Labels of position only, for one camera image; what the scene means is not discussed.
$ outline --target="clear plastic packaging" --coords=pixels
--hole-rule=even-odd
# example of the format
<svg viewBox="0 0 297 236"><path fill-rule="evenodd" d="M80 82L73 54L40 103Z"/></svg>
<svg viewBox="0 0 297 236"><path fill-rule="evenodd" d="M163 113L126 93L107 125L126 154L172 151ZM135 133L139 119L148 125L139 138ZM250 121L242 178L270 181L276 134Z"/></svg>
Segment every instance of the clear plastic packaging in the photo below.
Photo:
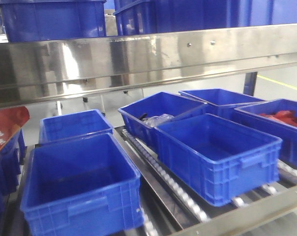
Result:
<svg viewBox="0 0 297 236"><path fill-rule="evenodd" d="M174 118L174 116L169 115L169 114L162 114L161 116L149 117L145 121L145 124L147 124L150 127L156 127L156 126L160 125L161 123L164 123L172 118Z"/></svg>

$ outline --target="storage rack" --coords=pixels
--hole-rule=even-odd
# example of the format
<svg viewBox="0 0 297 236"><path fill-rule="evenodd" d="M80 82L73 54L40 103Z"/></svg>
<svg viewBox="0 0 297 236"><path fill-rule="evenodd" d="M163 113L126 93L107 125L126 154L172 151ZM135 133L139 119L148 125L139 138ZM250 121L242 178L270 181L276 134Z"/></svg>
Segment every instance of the storage rack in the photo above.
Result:
<svg viewBox="0 0 297 236"><path fill-rule="evenodd" d="M248 73L245 89L252 93L256 71L291 65L297 65L297 24L0 44L0 108L237 73ZM140 229L115 235L240 235L297 208L297 170L285 163L278 164L278 183L217 208L124 127L114 135L142 173L147 215ZM18 210L27 161L7 235L27 235Z"/></svg>

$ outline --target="red label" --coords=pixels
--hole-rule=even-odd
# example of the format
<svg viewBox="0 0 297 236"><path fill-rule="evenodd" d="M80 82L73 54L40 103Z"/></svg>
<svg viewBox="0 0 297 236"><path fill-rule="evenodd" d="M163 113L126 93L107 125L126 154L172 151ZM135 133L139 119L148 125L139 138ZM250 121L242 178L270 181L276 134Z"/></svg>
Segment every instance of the red label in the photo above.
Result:
<svg viewBox="0 0 297 236"><path fill-rule="evenodd" d="M29 120L26 107L0 110L0 150Z"/></svg>

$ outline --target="empty blue bin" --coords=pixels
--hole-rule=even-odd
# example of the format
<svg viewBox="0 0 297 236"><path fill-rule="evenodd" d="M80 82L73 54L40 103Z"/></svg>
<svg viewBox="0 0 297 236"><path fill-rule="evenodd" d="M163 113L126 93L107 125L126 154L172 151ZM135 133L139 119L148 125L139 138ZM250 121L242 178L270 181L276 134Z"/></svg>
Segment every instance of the empty blue bin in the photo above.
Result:
<svg viewBox="0 0 297 236"><path fill-rule="evenodd" d="M21 210L33 236L104 236L143 224L140 173L111 134L36 148Z"/></svg>
<svg viewBox="0 0 297 236"><path fill-rule="evenodd" d="M249 0L115 0L119 35L248 26Z"/></svg>
<svg viewBox="0 0 297 236"><path fill-rule="evenodd" d="M102 37L106 0L0 0L9 42Z"/></svg>
<svg viewBox="0 0 297 236"><path fill-rule="evenodd" d="M143 114L147 114L147 118L168 114L175 117L172 120L179 120L204 114L206 107L207 105L201 101L159 92L122 107L118 111L122 115L127 131L140 138L149 148L158 153L155 129L139 119Z"/></svg>
<svg viewBox="0 0 297 236"><path fill-rule="evenodd" d="M262 99L232 92L220 88L183 90L179 91L183 96L199 99L213 106L213 114L230 119L235 107L248 105L254 102L261 102Z"/></svg>
<svg viewBox="0 0 297 236"><path fill-rule="evenodd" d="M259 115L261 113L276 114L282 110L296 111L295 116L297 117L297 102L278 99L239 107L235 109L233 120L254 129L280 137L283 140L280 159L297 166L297 127Z"/></svg>
<svg viewBox="0 0 297 236"><path fill-rule="evenodd" d="M161 162L214 206L278 180L278 137L210 114L156 130Z"/></svg>
<svg viewBox="0 0 297 236"><path fill-rule="evenodd" d="M39 144L47 145L100 133L113 127L99 110L89 110L40 120Z"/></svg>

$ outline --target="metal rail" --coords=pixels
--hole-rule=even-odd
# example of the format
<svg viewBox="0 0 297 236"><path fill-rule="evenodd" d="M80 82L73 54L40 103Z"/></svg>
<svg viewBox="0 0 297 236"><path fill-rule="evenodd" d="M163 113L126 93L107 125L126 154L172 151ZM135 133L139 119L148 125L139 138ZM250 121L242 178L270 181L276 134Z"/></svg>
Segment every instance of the metal rail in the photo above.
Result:
<svg viewBox="0 0 297 236"><path fill-rule="evenodd" d="M0 107L291 65L297 24L3 43Z"/></svg>

